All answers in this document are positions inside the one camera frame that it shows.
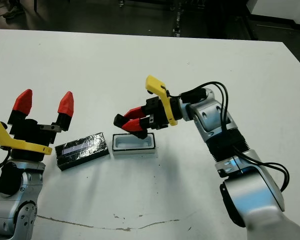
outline crack on table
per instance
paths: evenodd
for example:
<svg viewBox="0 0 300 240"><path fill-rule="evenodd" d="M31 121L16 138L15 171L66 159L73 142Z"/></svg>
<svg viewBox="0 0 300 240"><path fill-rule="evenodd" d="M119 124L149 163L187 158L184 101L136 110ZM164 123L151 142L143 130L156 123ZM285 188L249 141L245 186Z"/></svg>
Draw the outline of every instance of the crack on table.
<svg viewBox="0 0 300 240"><path fill-rule="evenodd" d="M154 222L154 223L145 225L145 226L143 226L143 227L139 227L139 228L137 228L137 229L145 229L145 228L150 227L150 226L152 226L152 225L165 224L165 223L169 223L169 222L178 222L178 221L180 221L180 219L172 219L172 220L168 220L168 221L157 221L157 222Z"/></svg>
<svg viewBox="0 0 300 240"><path fill-rule="evenodd" d="M195 212L191 213L190 215L186 216L183 219L171 219L171 220L166 220L166 221L157 221L157 222L153 222L153 223L150 223L150 224L142 226L142 227L127 227L127 228L122 228L122 227L118 227L118 228L97 227L97 226L90 226L90 225L79 224L79 223L75 223L75 222L71 222L71 221L58 220L58 219L54 219L52 217L46 217L46 216L41 216L41 215L37 215L37 217L41 218L41 219L50 220L50 221L53 221L53 222L58 222L58 223L63 223L63 224L71 224L71 225L76 225L76 226L79 226L79 227L85 227L85 228L90 228L90 229L101 229L101 230L114 230L114 231L131 232L131 230L141 230L141 229L145 229L145 228L151 227L153 225L166 224L166 223L170 223L170 222L179 222L181 220L186 220L186 219L188 219L189 217L191 217L192 215L194 215L197 212L198 211L195 211Z"/></svg>
<svg viewBox="0 0 300 240"><path fill-rule="evenodd" d="M63 224L72 224L72 225L76 225L76 226L80 226L80 227L94 228L94 226L79 224L79 223L75 223L75 222L71 222L71 221L58 220L58 219L54 219L52 217L46 217L46 216L40 216L40 215L37 215L37 217L41 218L41 219L47 219L50 221L58 222L58 223L63 223Z"/></svg>

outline gray floor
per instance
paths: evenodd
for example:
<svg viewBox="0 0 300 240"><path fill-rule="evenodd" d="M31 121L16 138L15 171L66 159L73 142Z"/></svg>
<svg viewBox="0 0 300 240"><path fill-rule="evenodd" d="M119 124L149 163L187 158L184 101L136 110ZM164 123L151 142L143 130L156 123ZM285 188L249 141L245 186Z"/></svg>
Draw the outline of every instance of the gray floor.
<svg viewBox="0 0 300 240"><path fill-rule="evenodd" d="M126 1L120 8L117 0L38 0L37 13L33 0L21 0L26 14L6 21L0 17L0 29L65 31L83 33L172 36L177 11L148 3ZM0 0L0 15L7 11ZM300 61L300 30L289 25L250 21L261 41L278 41L290 49ZM208 38L202 12L182 15L181 36ZM226 26L227 38L250 40L240 17L230 16Z"/></svg>

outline white table surface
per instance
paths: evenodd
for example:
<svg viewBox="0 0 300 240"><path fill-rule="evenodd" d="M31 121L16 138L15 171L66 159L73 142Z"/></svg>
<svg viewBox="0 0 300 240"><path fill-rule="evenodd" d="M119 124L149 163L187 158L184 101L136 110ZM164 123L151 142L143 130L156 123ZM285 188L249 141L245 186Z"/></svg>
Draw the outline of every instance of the white table surface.
<svg viewBox="0 0 300 240"><path fill-rule="evenodd" d="M104 132L111 149L112 134L123 133L115 115L152 97L149 74L172 95L224 83L250 147L289 169L285 214L300 225L300 63L281 42L0 30L0 121L30 88L29 117L50 124L70 90L70 129L54 145ZM246 239L228 217L223 180L194 123L154 133L155 155L110 154L64 172L54 152L46 156L38 214L48 219L36 219L32 239ZM0 150L0 162L5 154ZM281 173L271 173L281 185Z"/></svg>

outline black rectangular block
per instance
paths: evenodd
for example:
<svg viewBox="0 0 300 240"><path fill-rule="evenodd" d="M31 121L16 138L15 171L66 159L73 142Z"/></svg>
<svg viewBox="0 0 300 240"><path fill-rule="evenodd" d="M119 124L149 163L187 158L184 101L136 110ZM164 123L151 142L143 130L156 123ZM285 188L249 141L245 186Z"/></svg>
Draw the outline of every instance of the black rectangular block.
<svg viewBox="0 0 300 240"><path fill-rule="evenodd" d="M58 167L63 171L93 159L108 155L102 132L55 147Z"/></svg>

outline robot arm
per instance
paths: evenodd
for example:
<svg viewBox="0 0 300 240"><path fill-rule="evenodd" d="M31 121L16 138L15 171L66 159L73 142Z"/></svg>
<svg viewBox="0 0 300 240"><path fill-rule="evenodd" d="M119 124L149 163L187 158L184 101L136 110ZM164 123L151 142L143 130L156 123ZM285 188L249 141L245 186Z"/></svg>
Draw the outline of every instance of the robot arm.
<svg viewBox="0 0 300 240"><path fill-rule="evenodd" d="M0 148L8 151L0 164L0 240L30 240L37 216L37 200L43 186L45 164L57 133L67 131L74 111L68 92L60 102L58 118L51 125L26 119L32 106L32 91L23 92L15 101L7 126L0 122Z"/></svg>
<svg viewBox="0 0 300 240"><path fill-rule="evenodd" d="M166 86L154 77L150 76L147 79L148 91L149 85L164 90L165 95L160 95L160 98L162 96L168 98L175 120L174 125L177 124L176 120L181 118L185 121L194 121L216 161L218 174L221 178L226 178L220 185L220 191L227 212L236 225L247 229L248 240L300 240L300 226L283 214L284 199L281 190L267 171L266 163L260 164L257 153L249 149L228 112L225 113L226 128L223 129L221 118L223 106L215 100L213 91L198 88L182 93L178 97L170 97ZM155 91L155 87L150 90L152 93ZM139 138L143 138L147 128L167 127L169 117L164 115L166 111L163 101L160 102L158 97L155 101L158 103L154 110L145 111L146 106L143 106L139 110L136 108L130 110L125 116L118 114L114 119L114 125Z"/></svg>

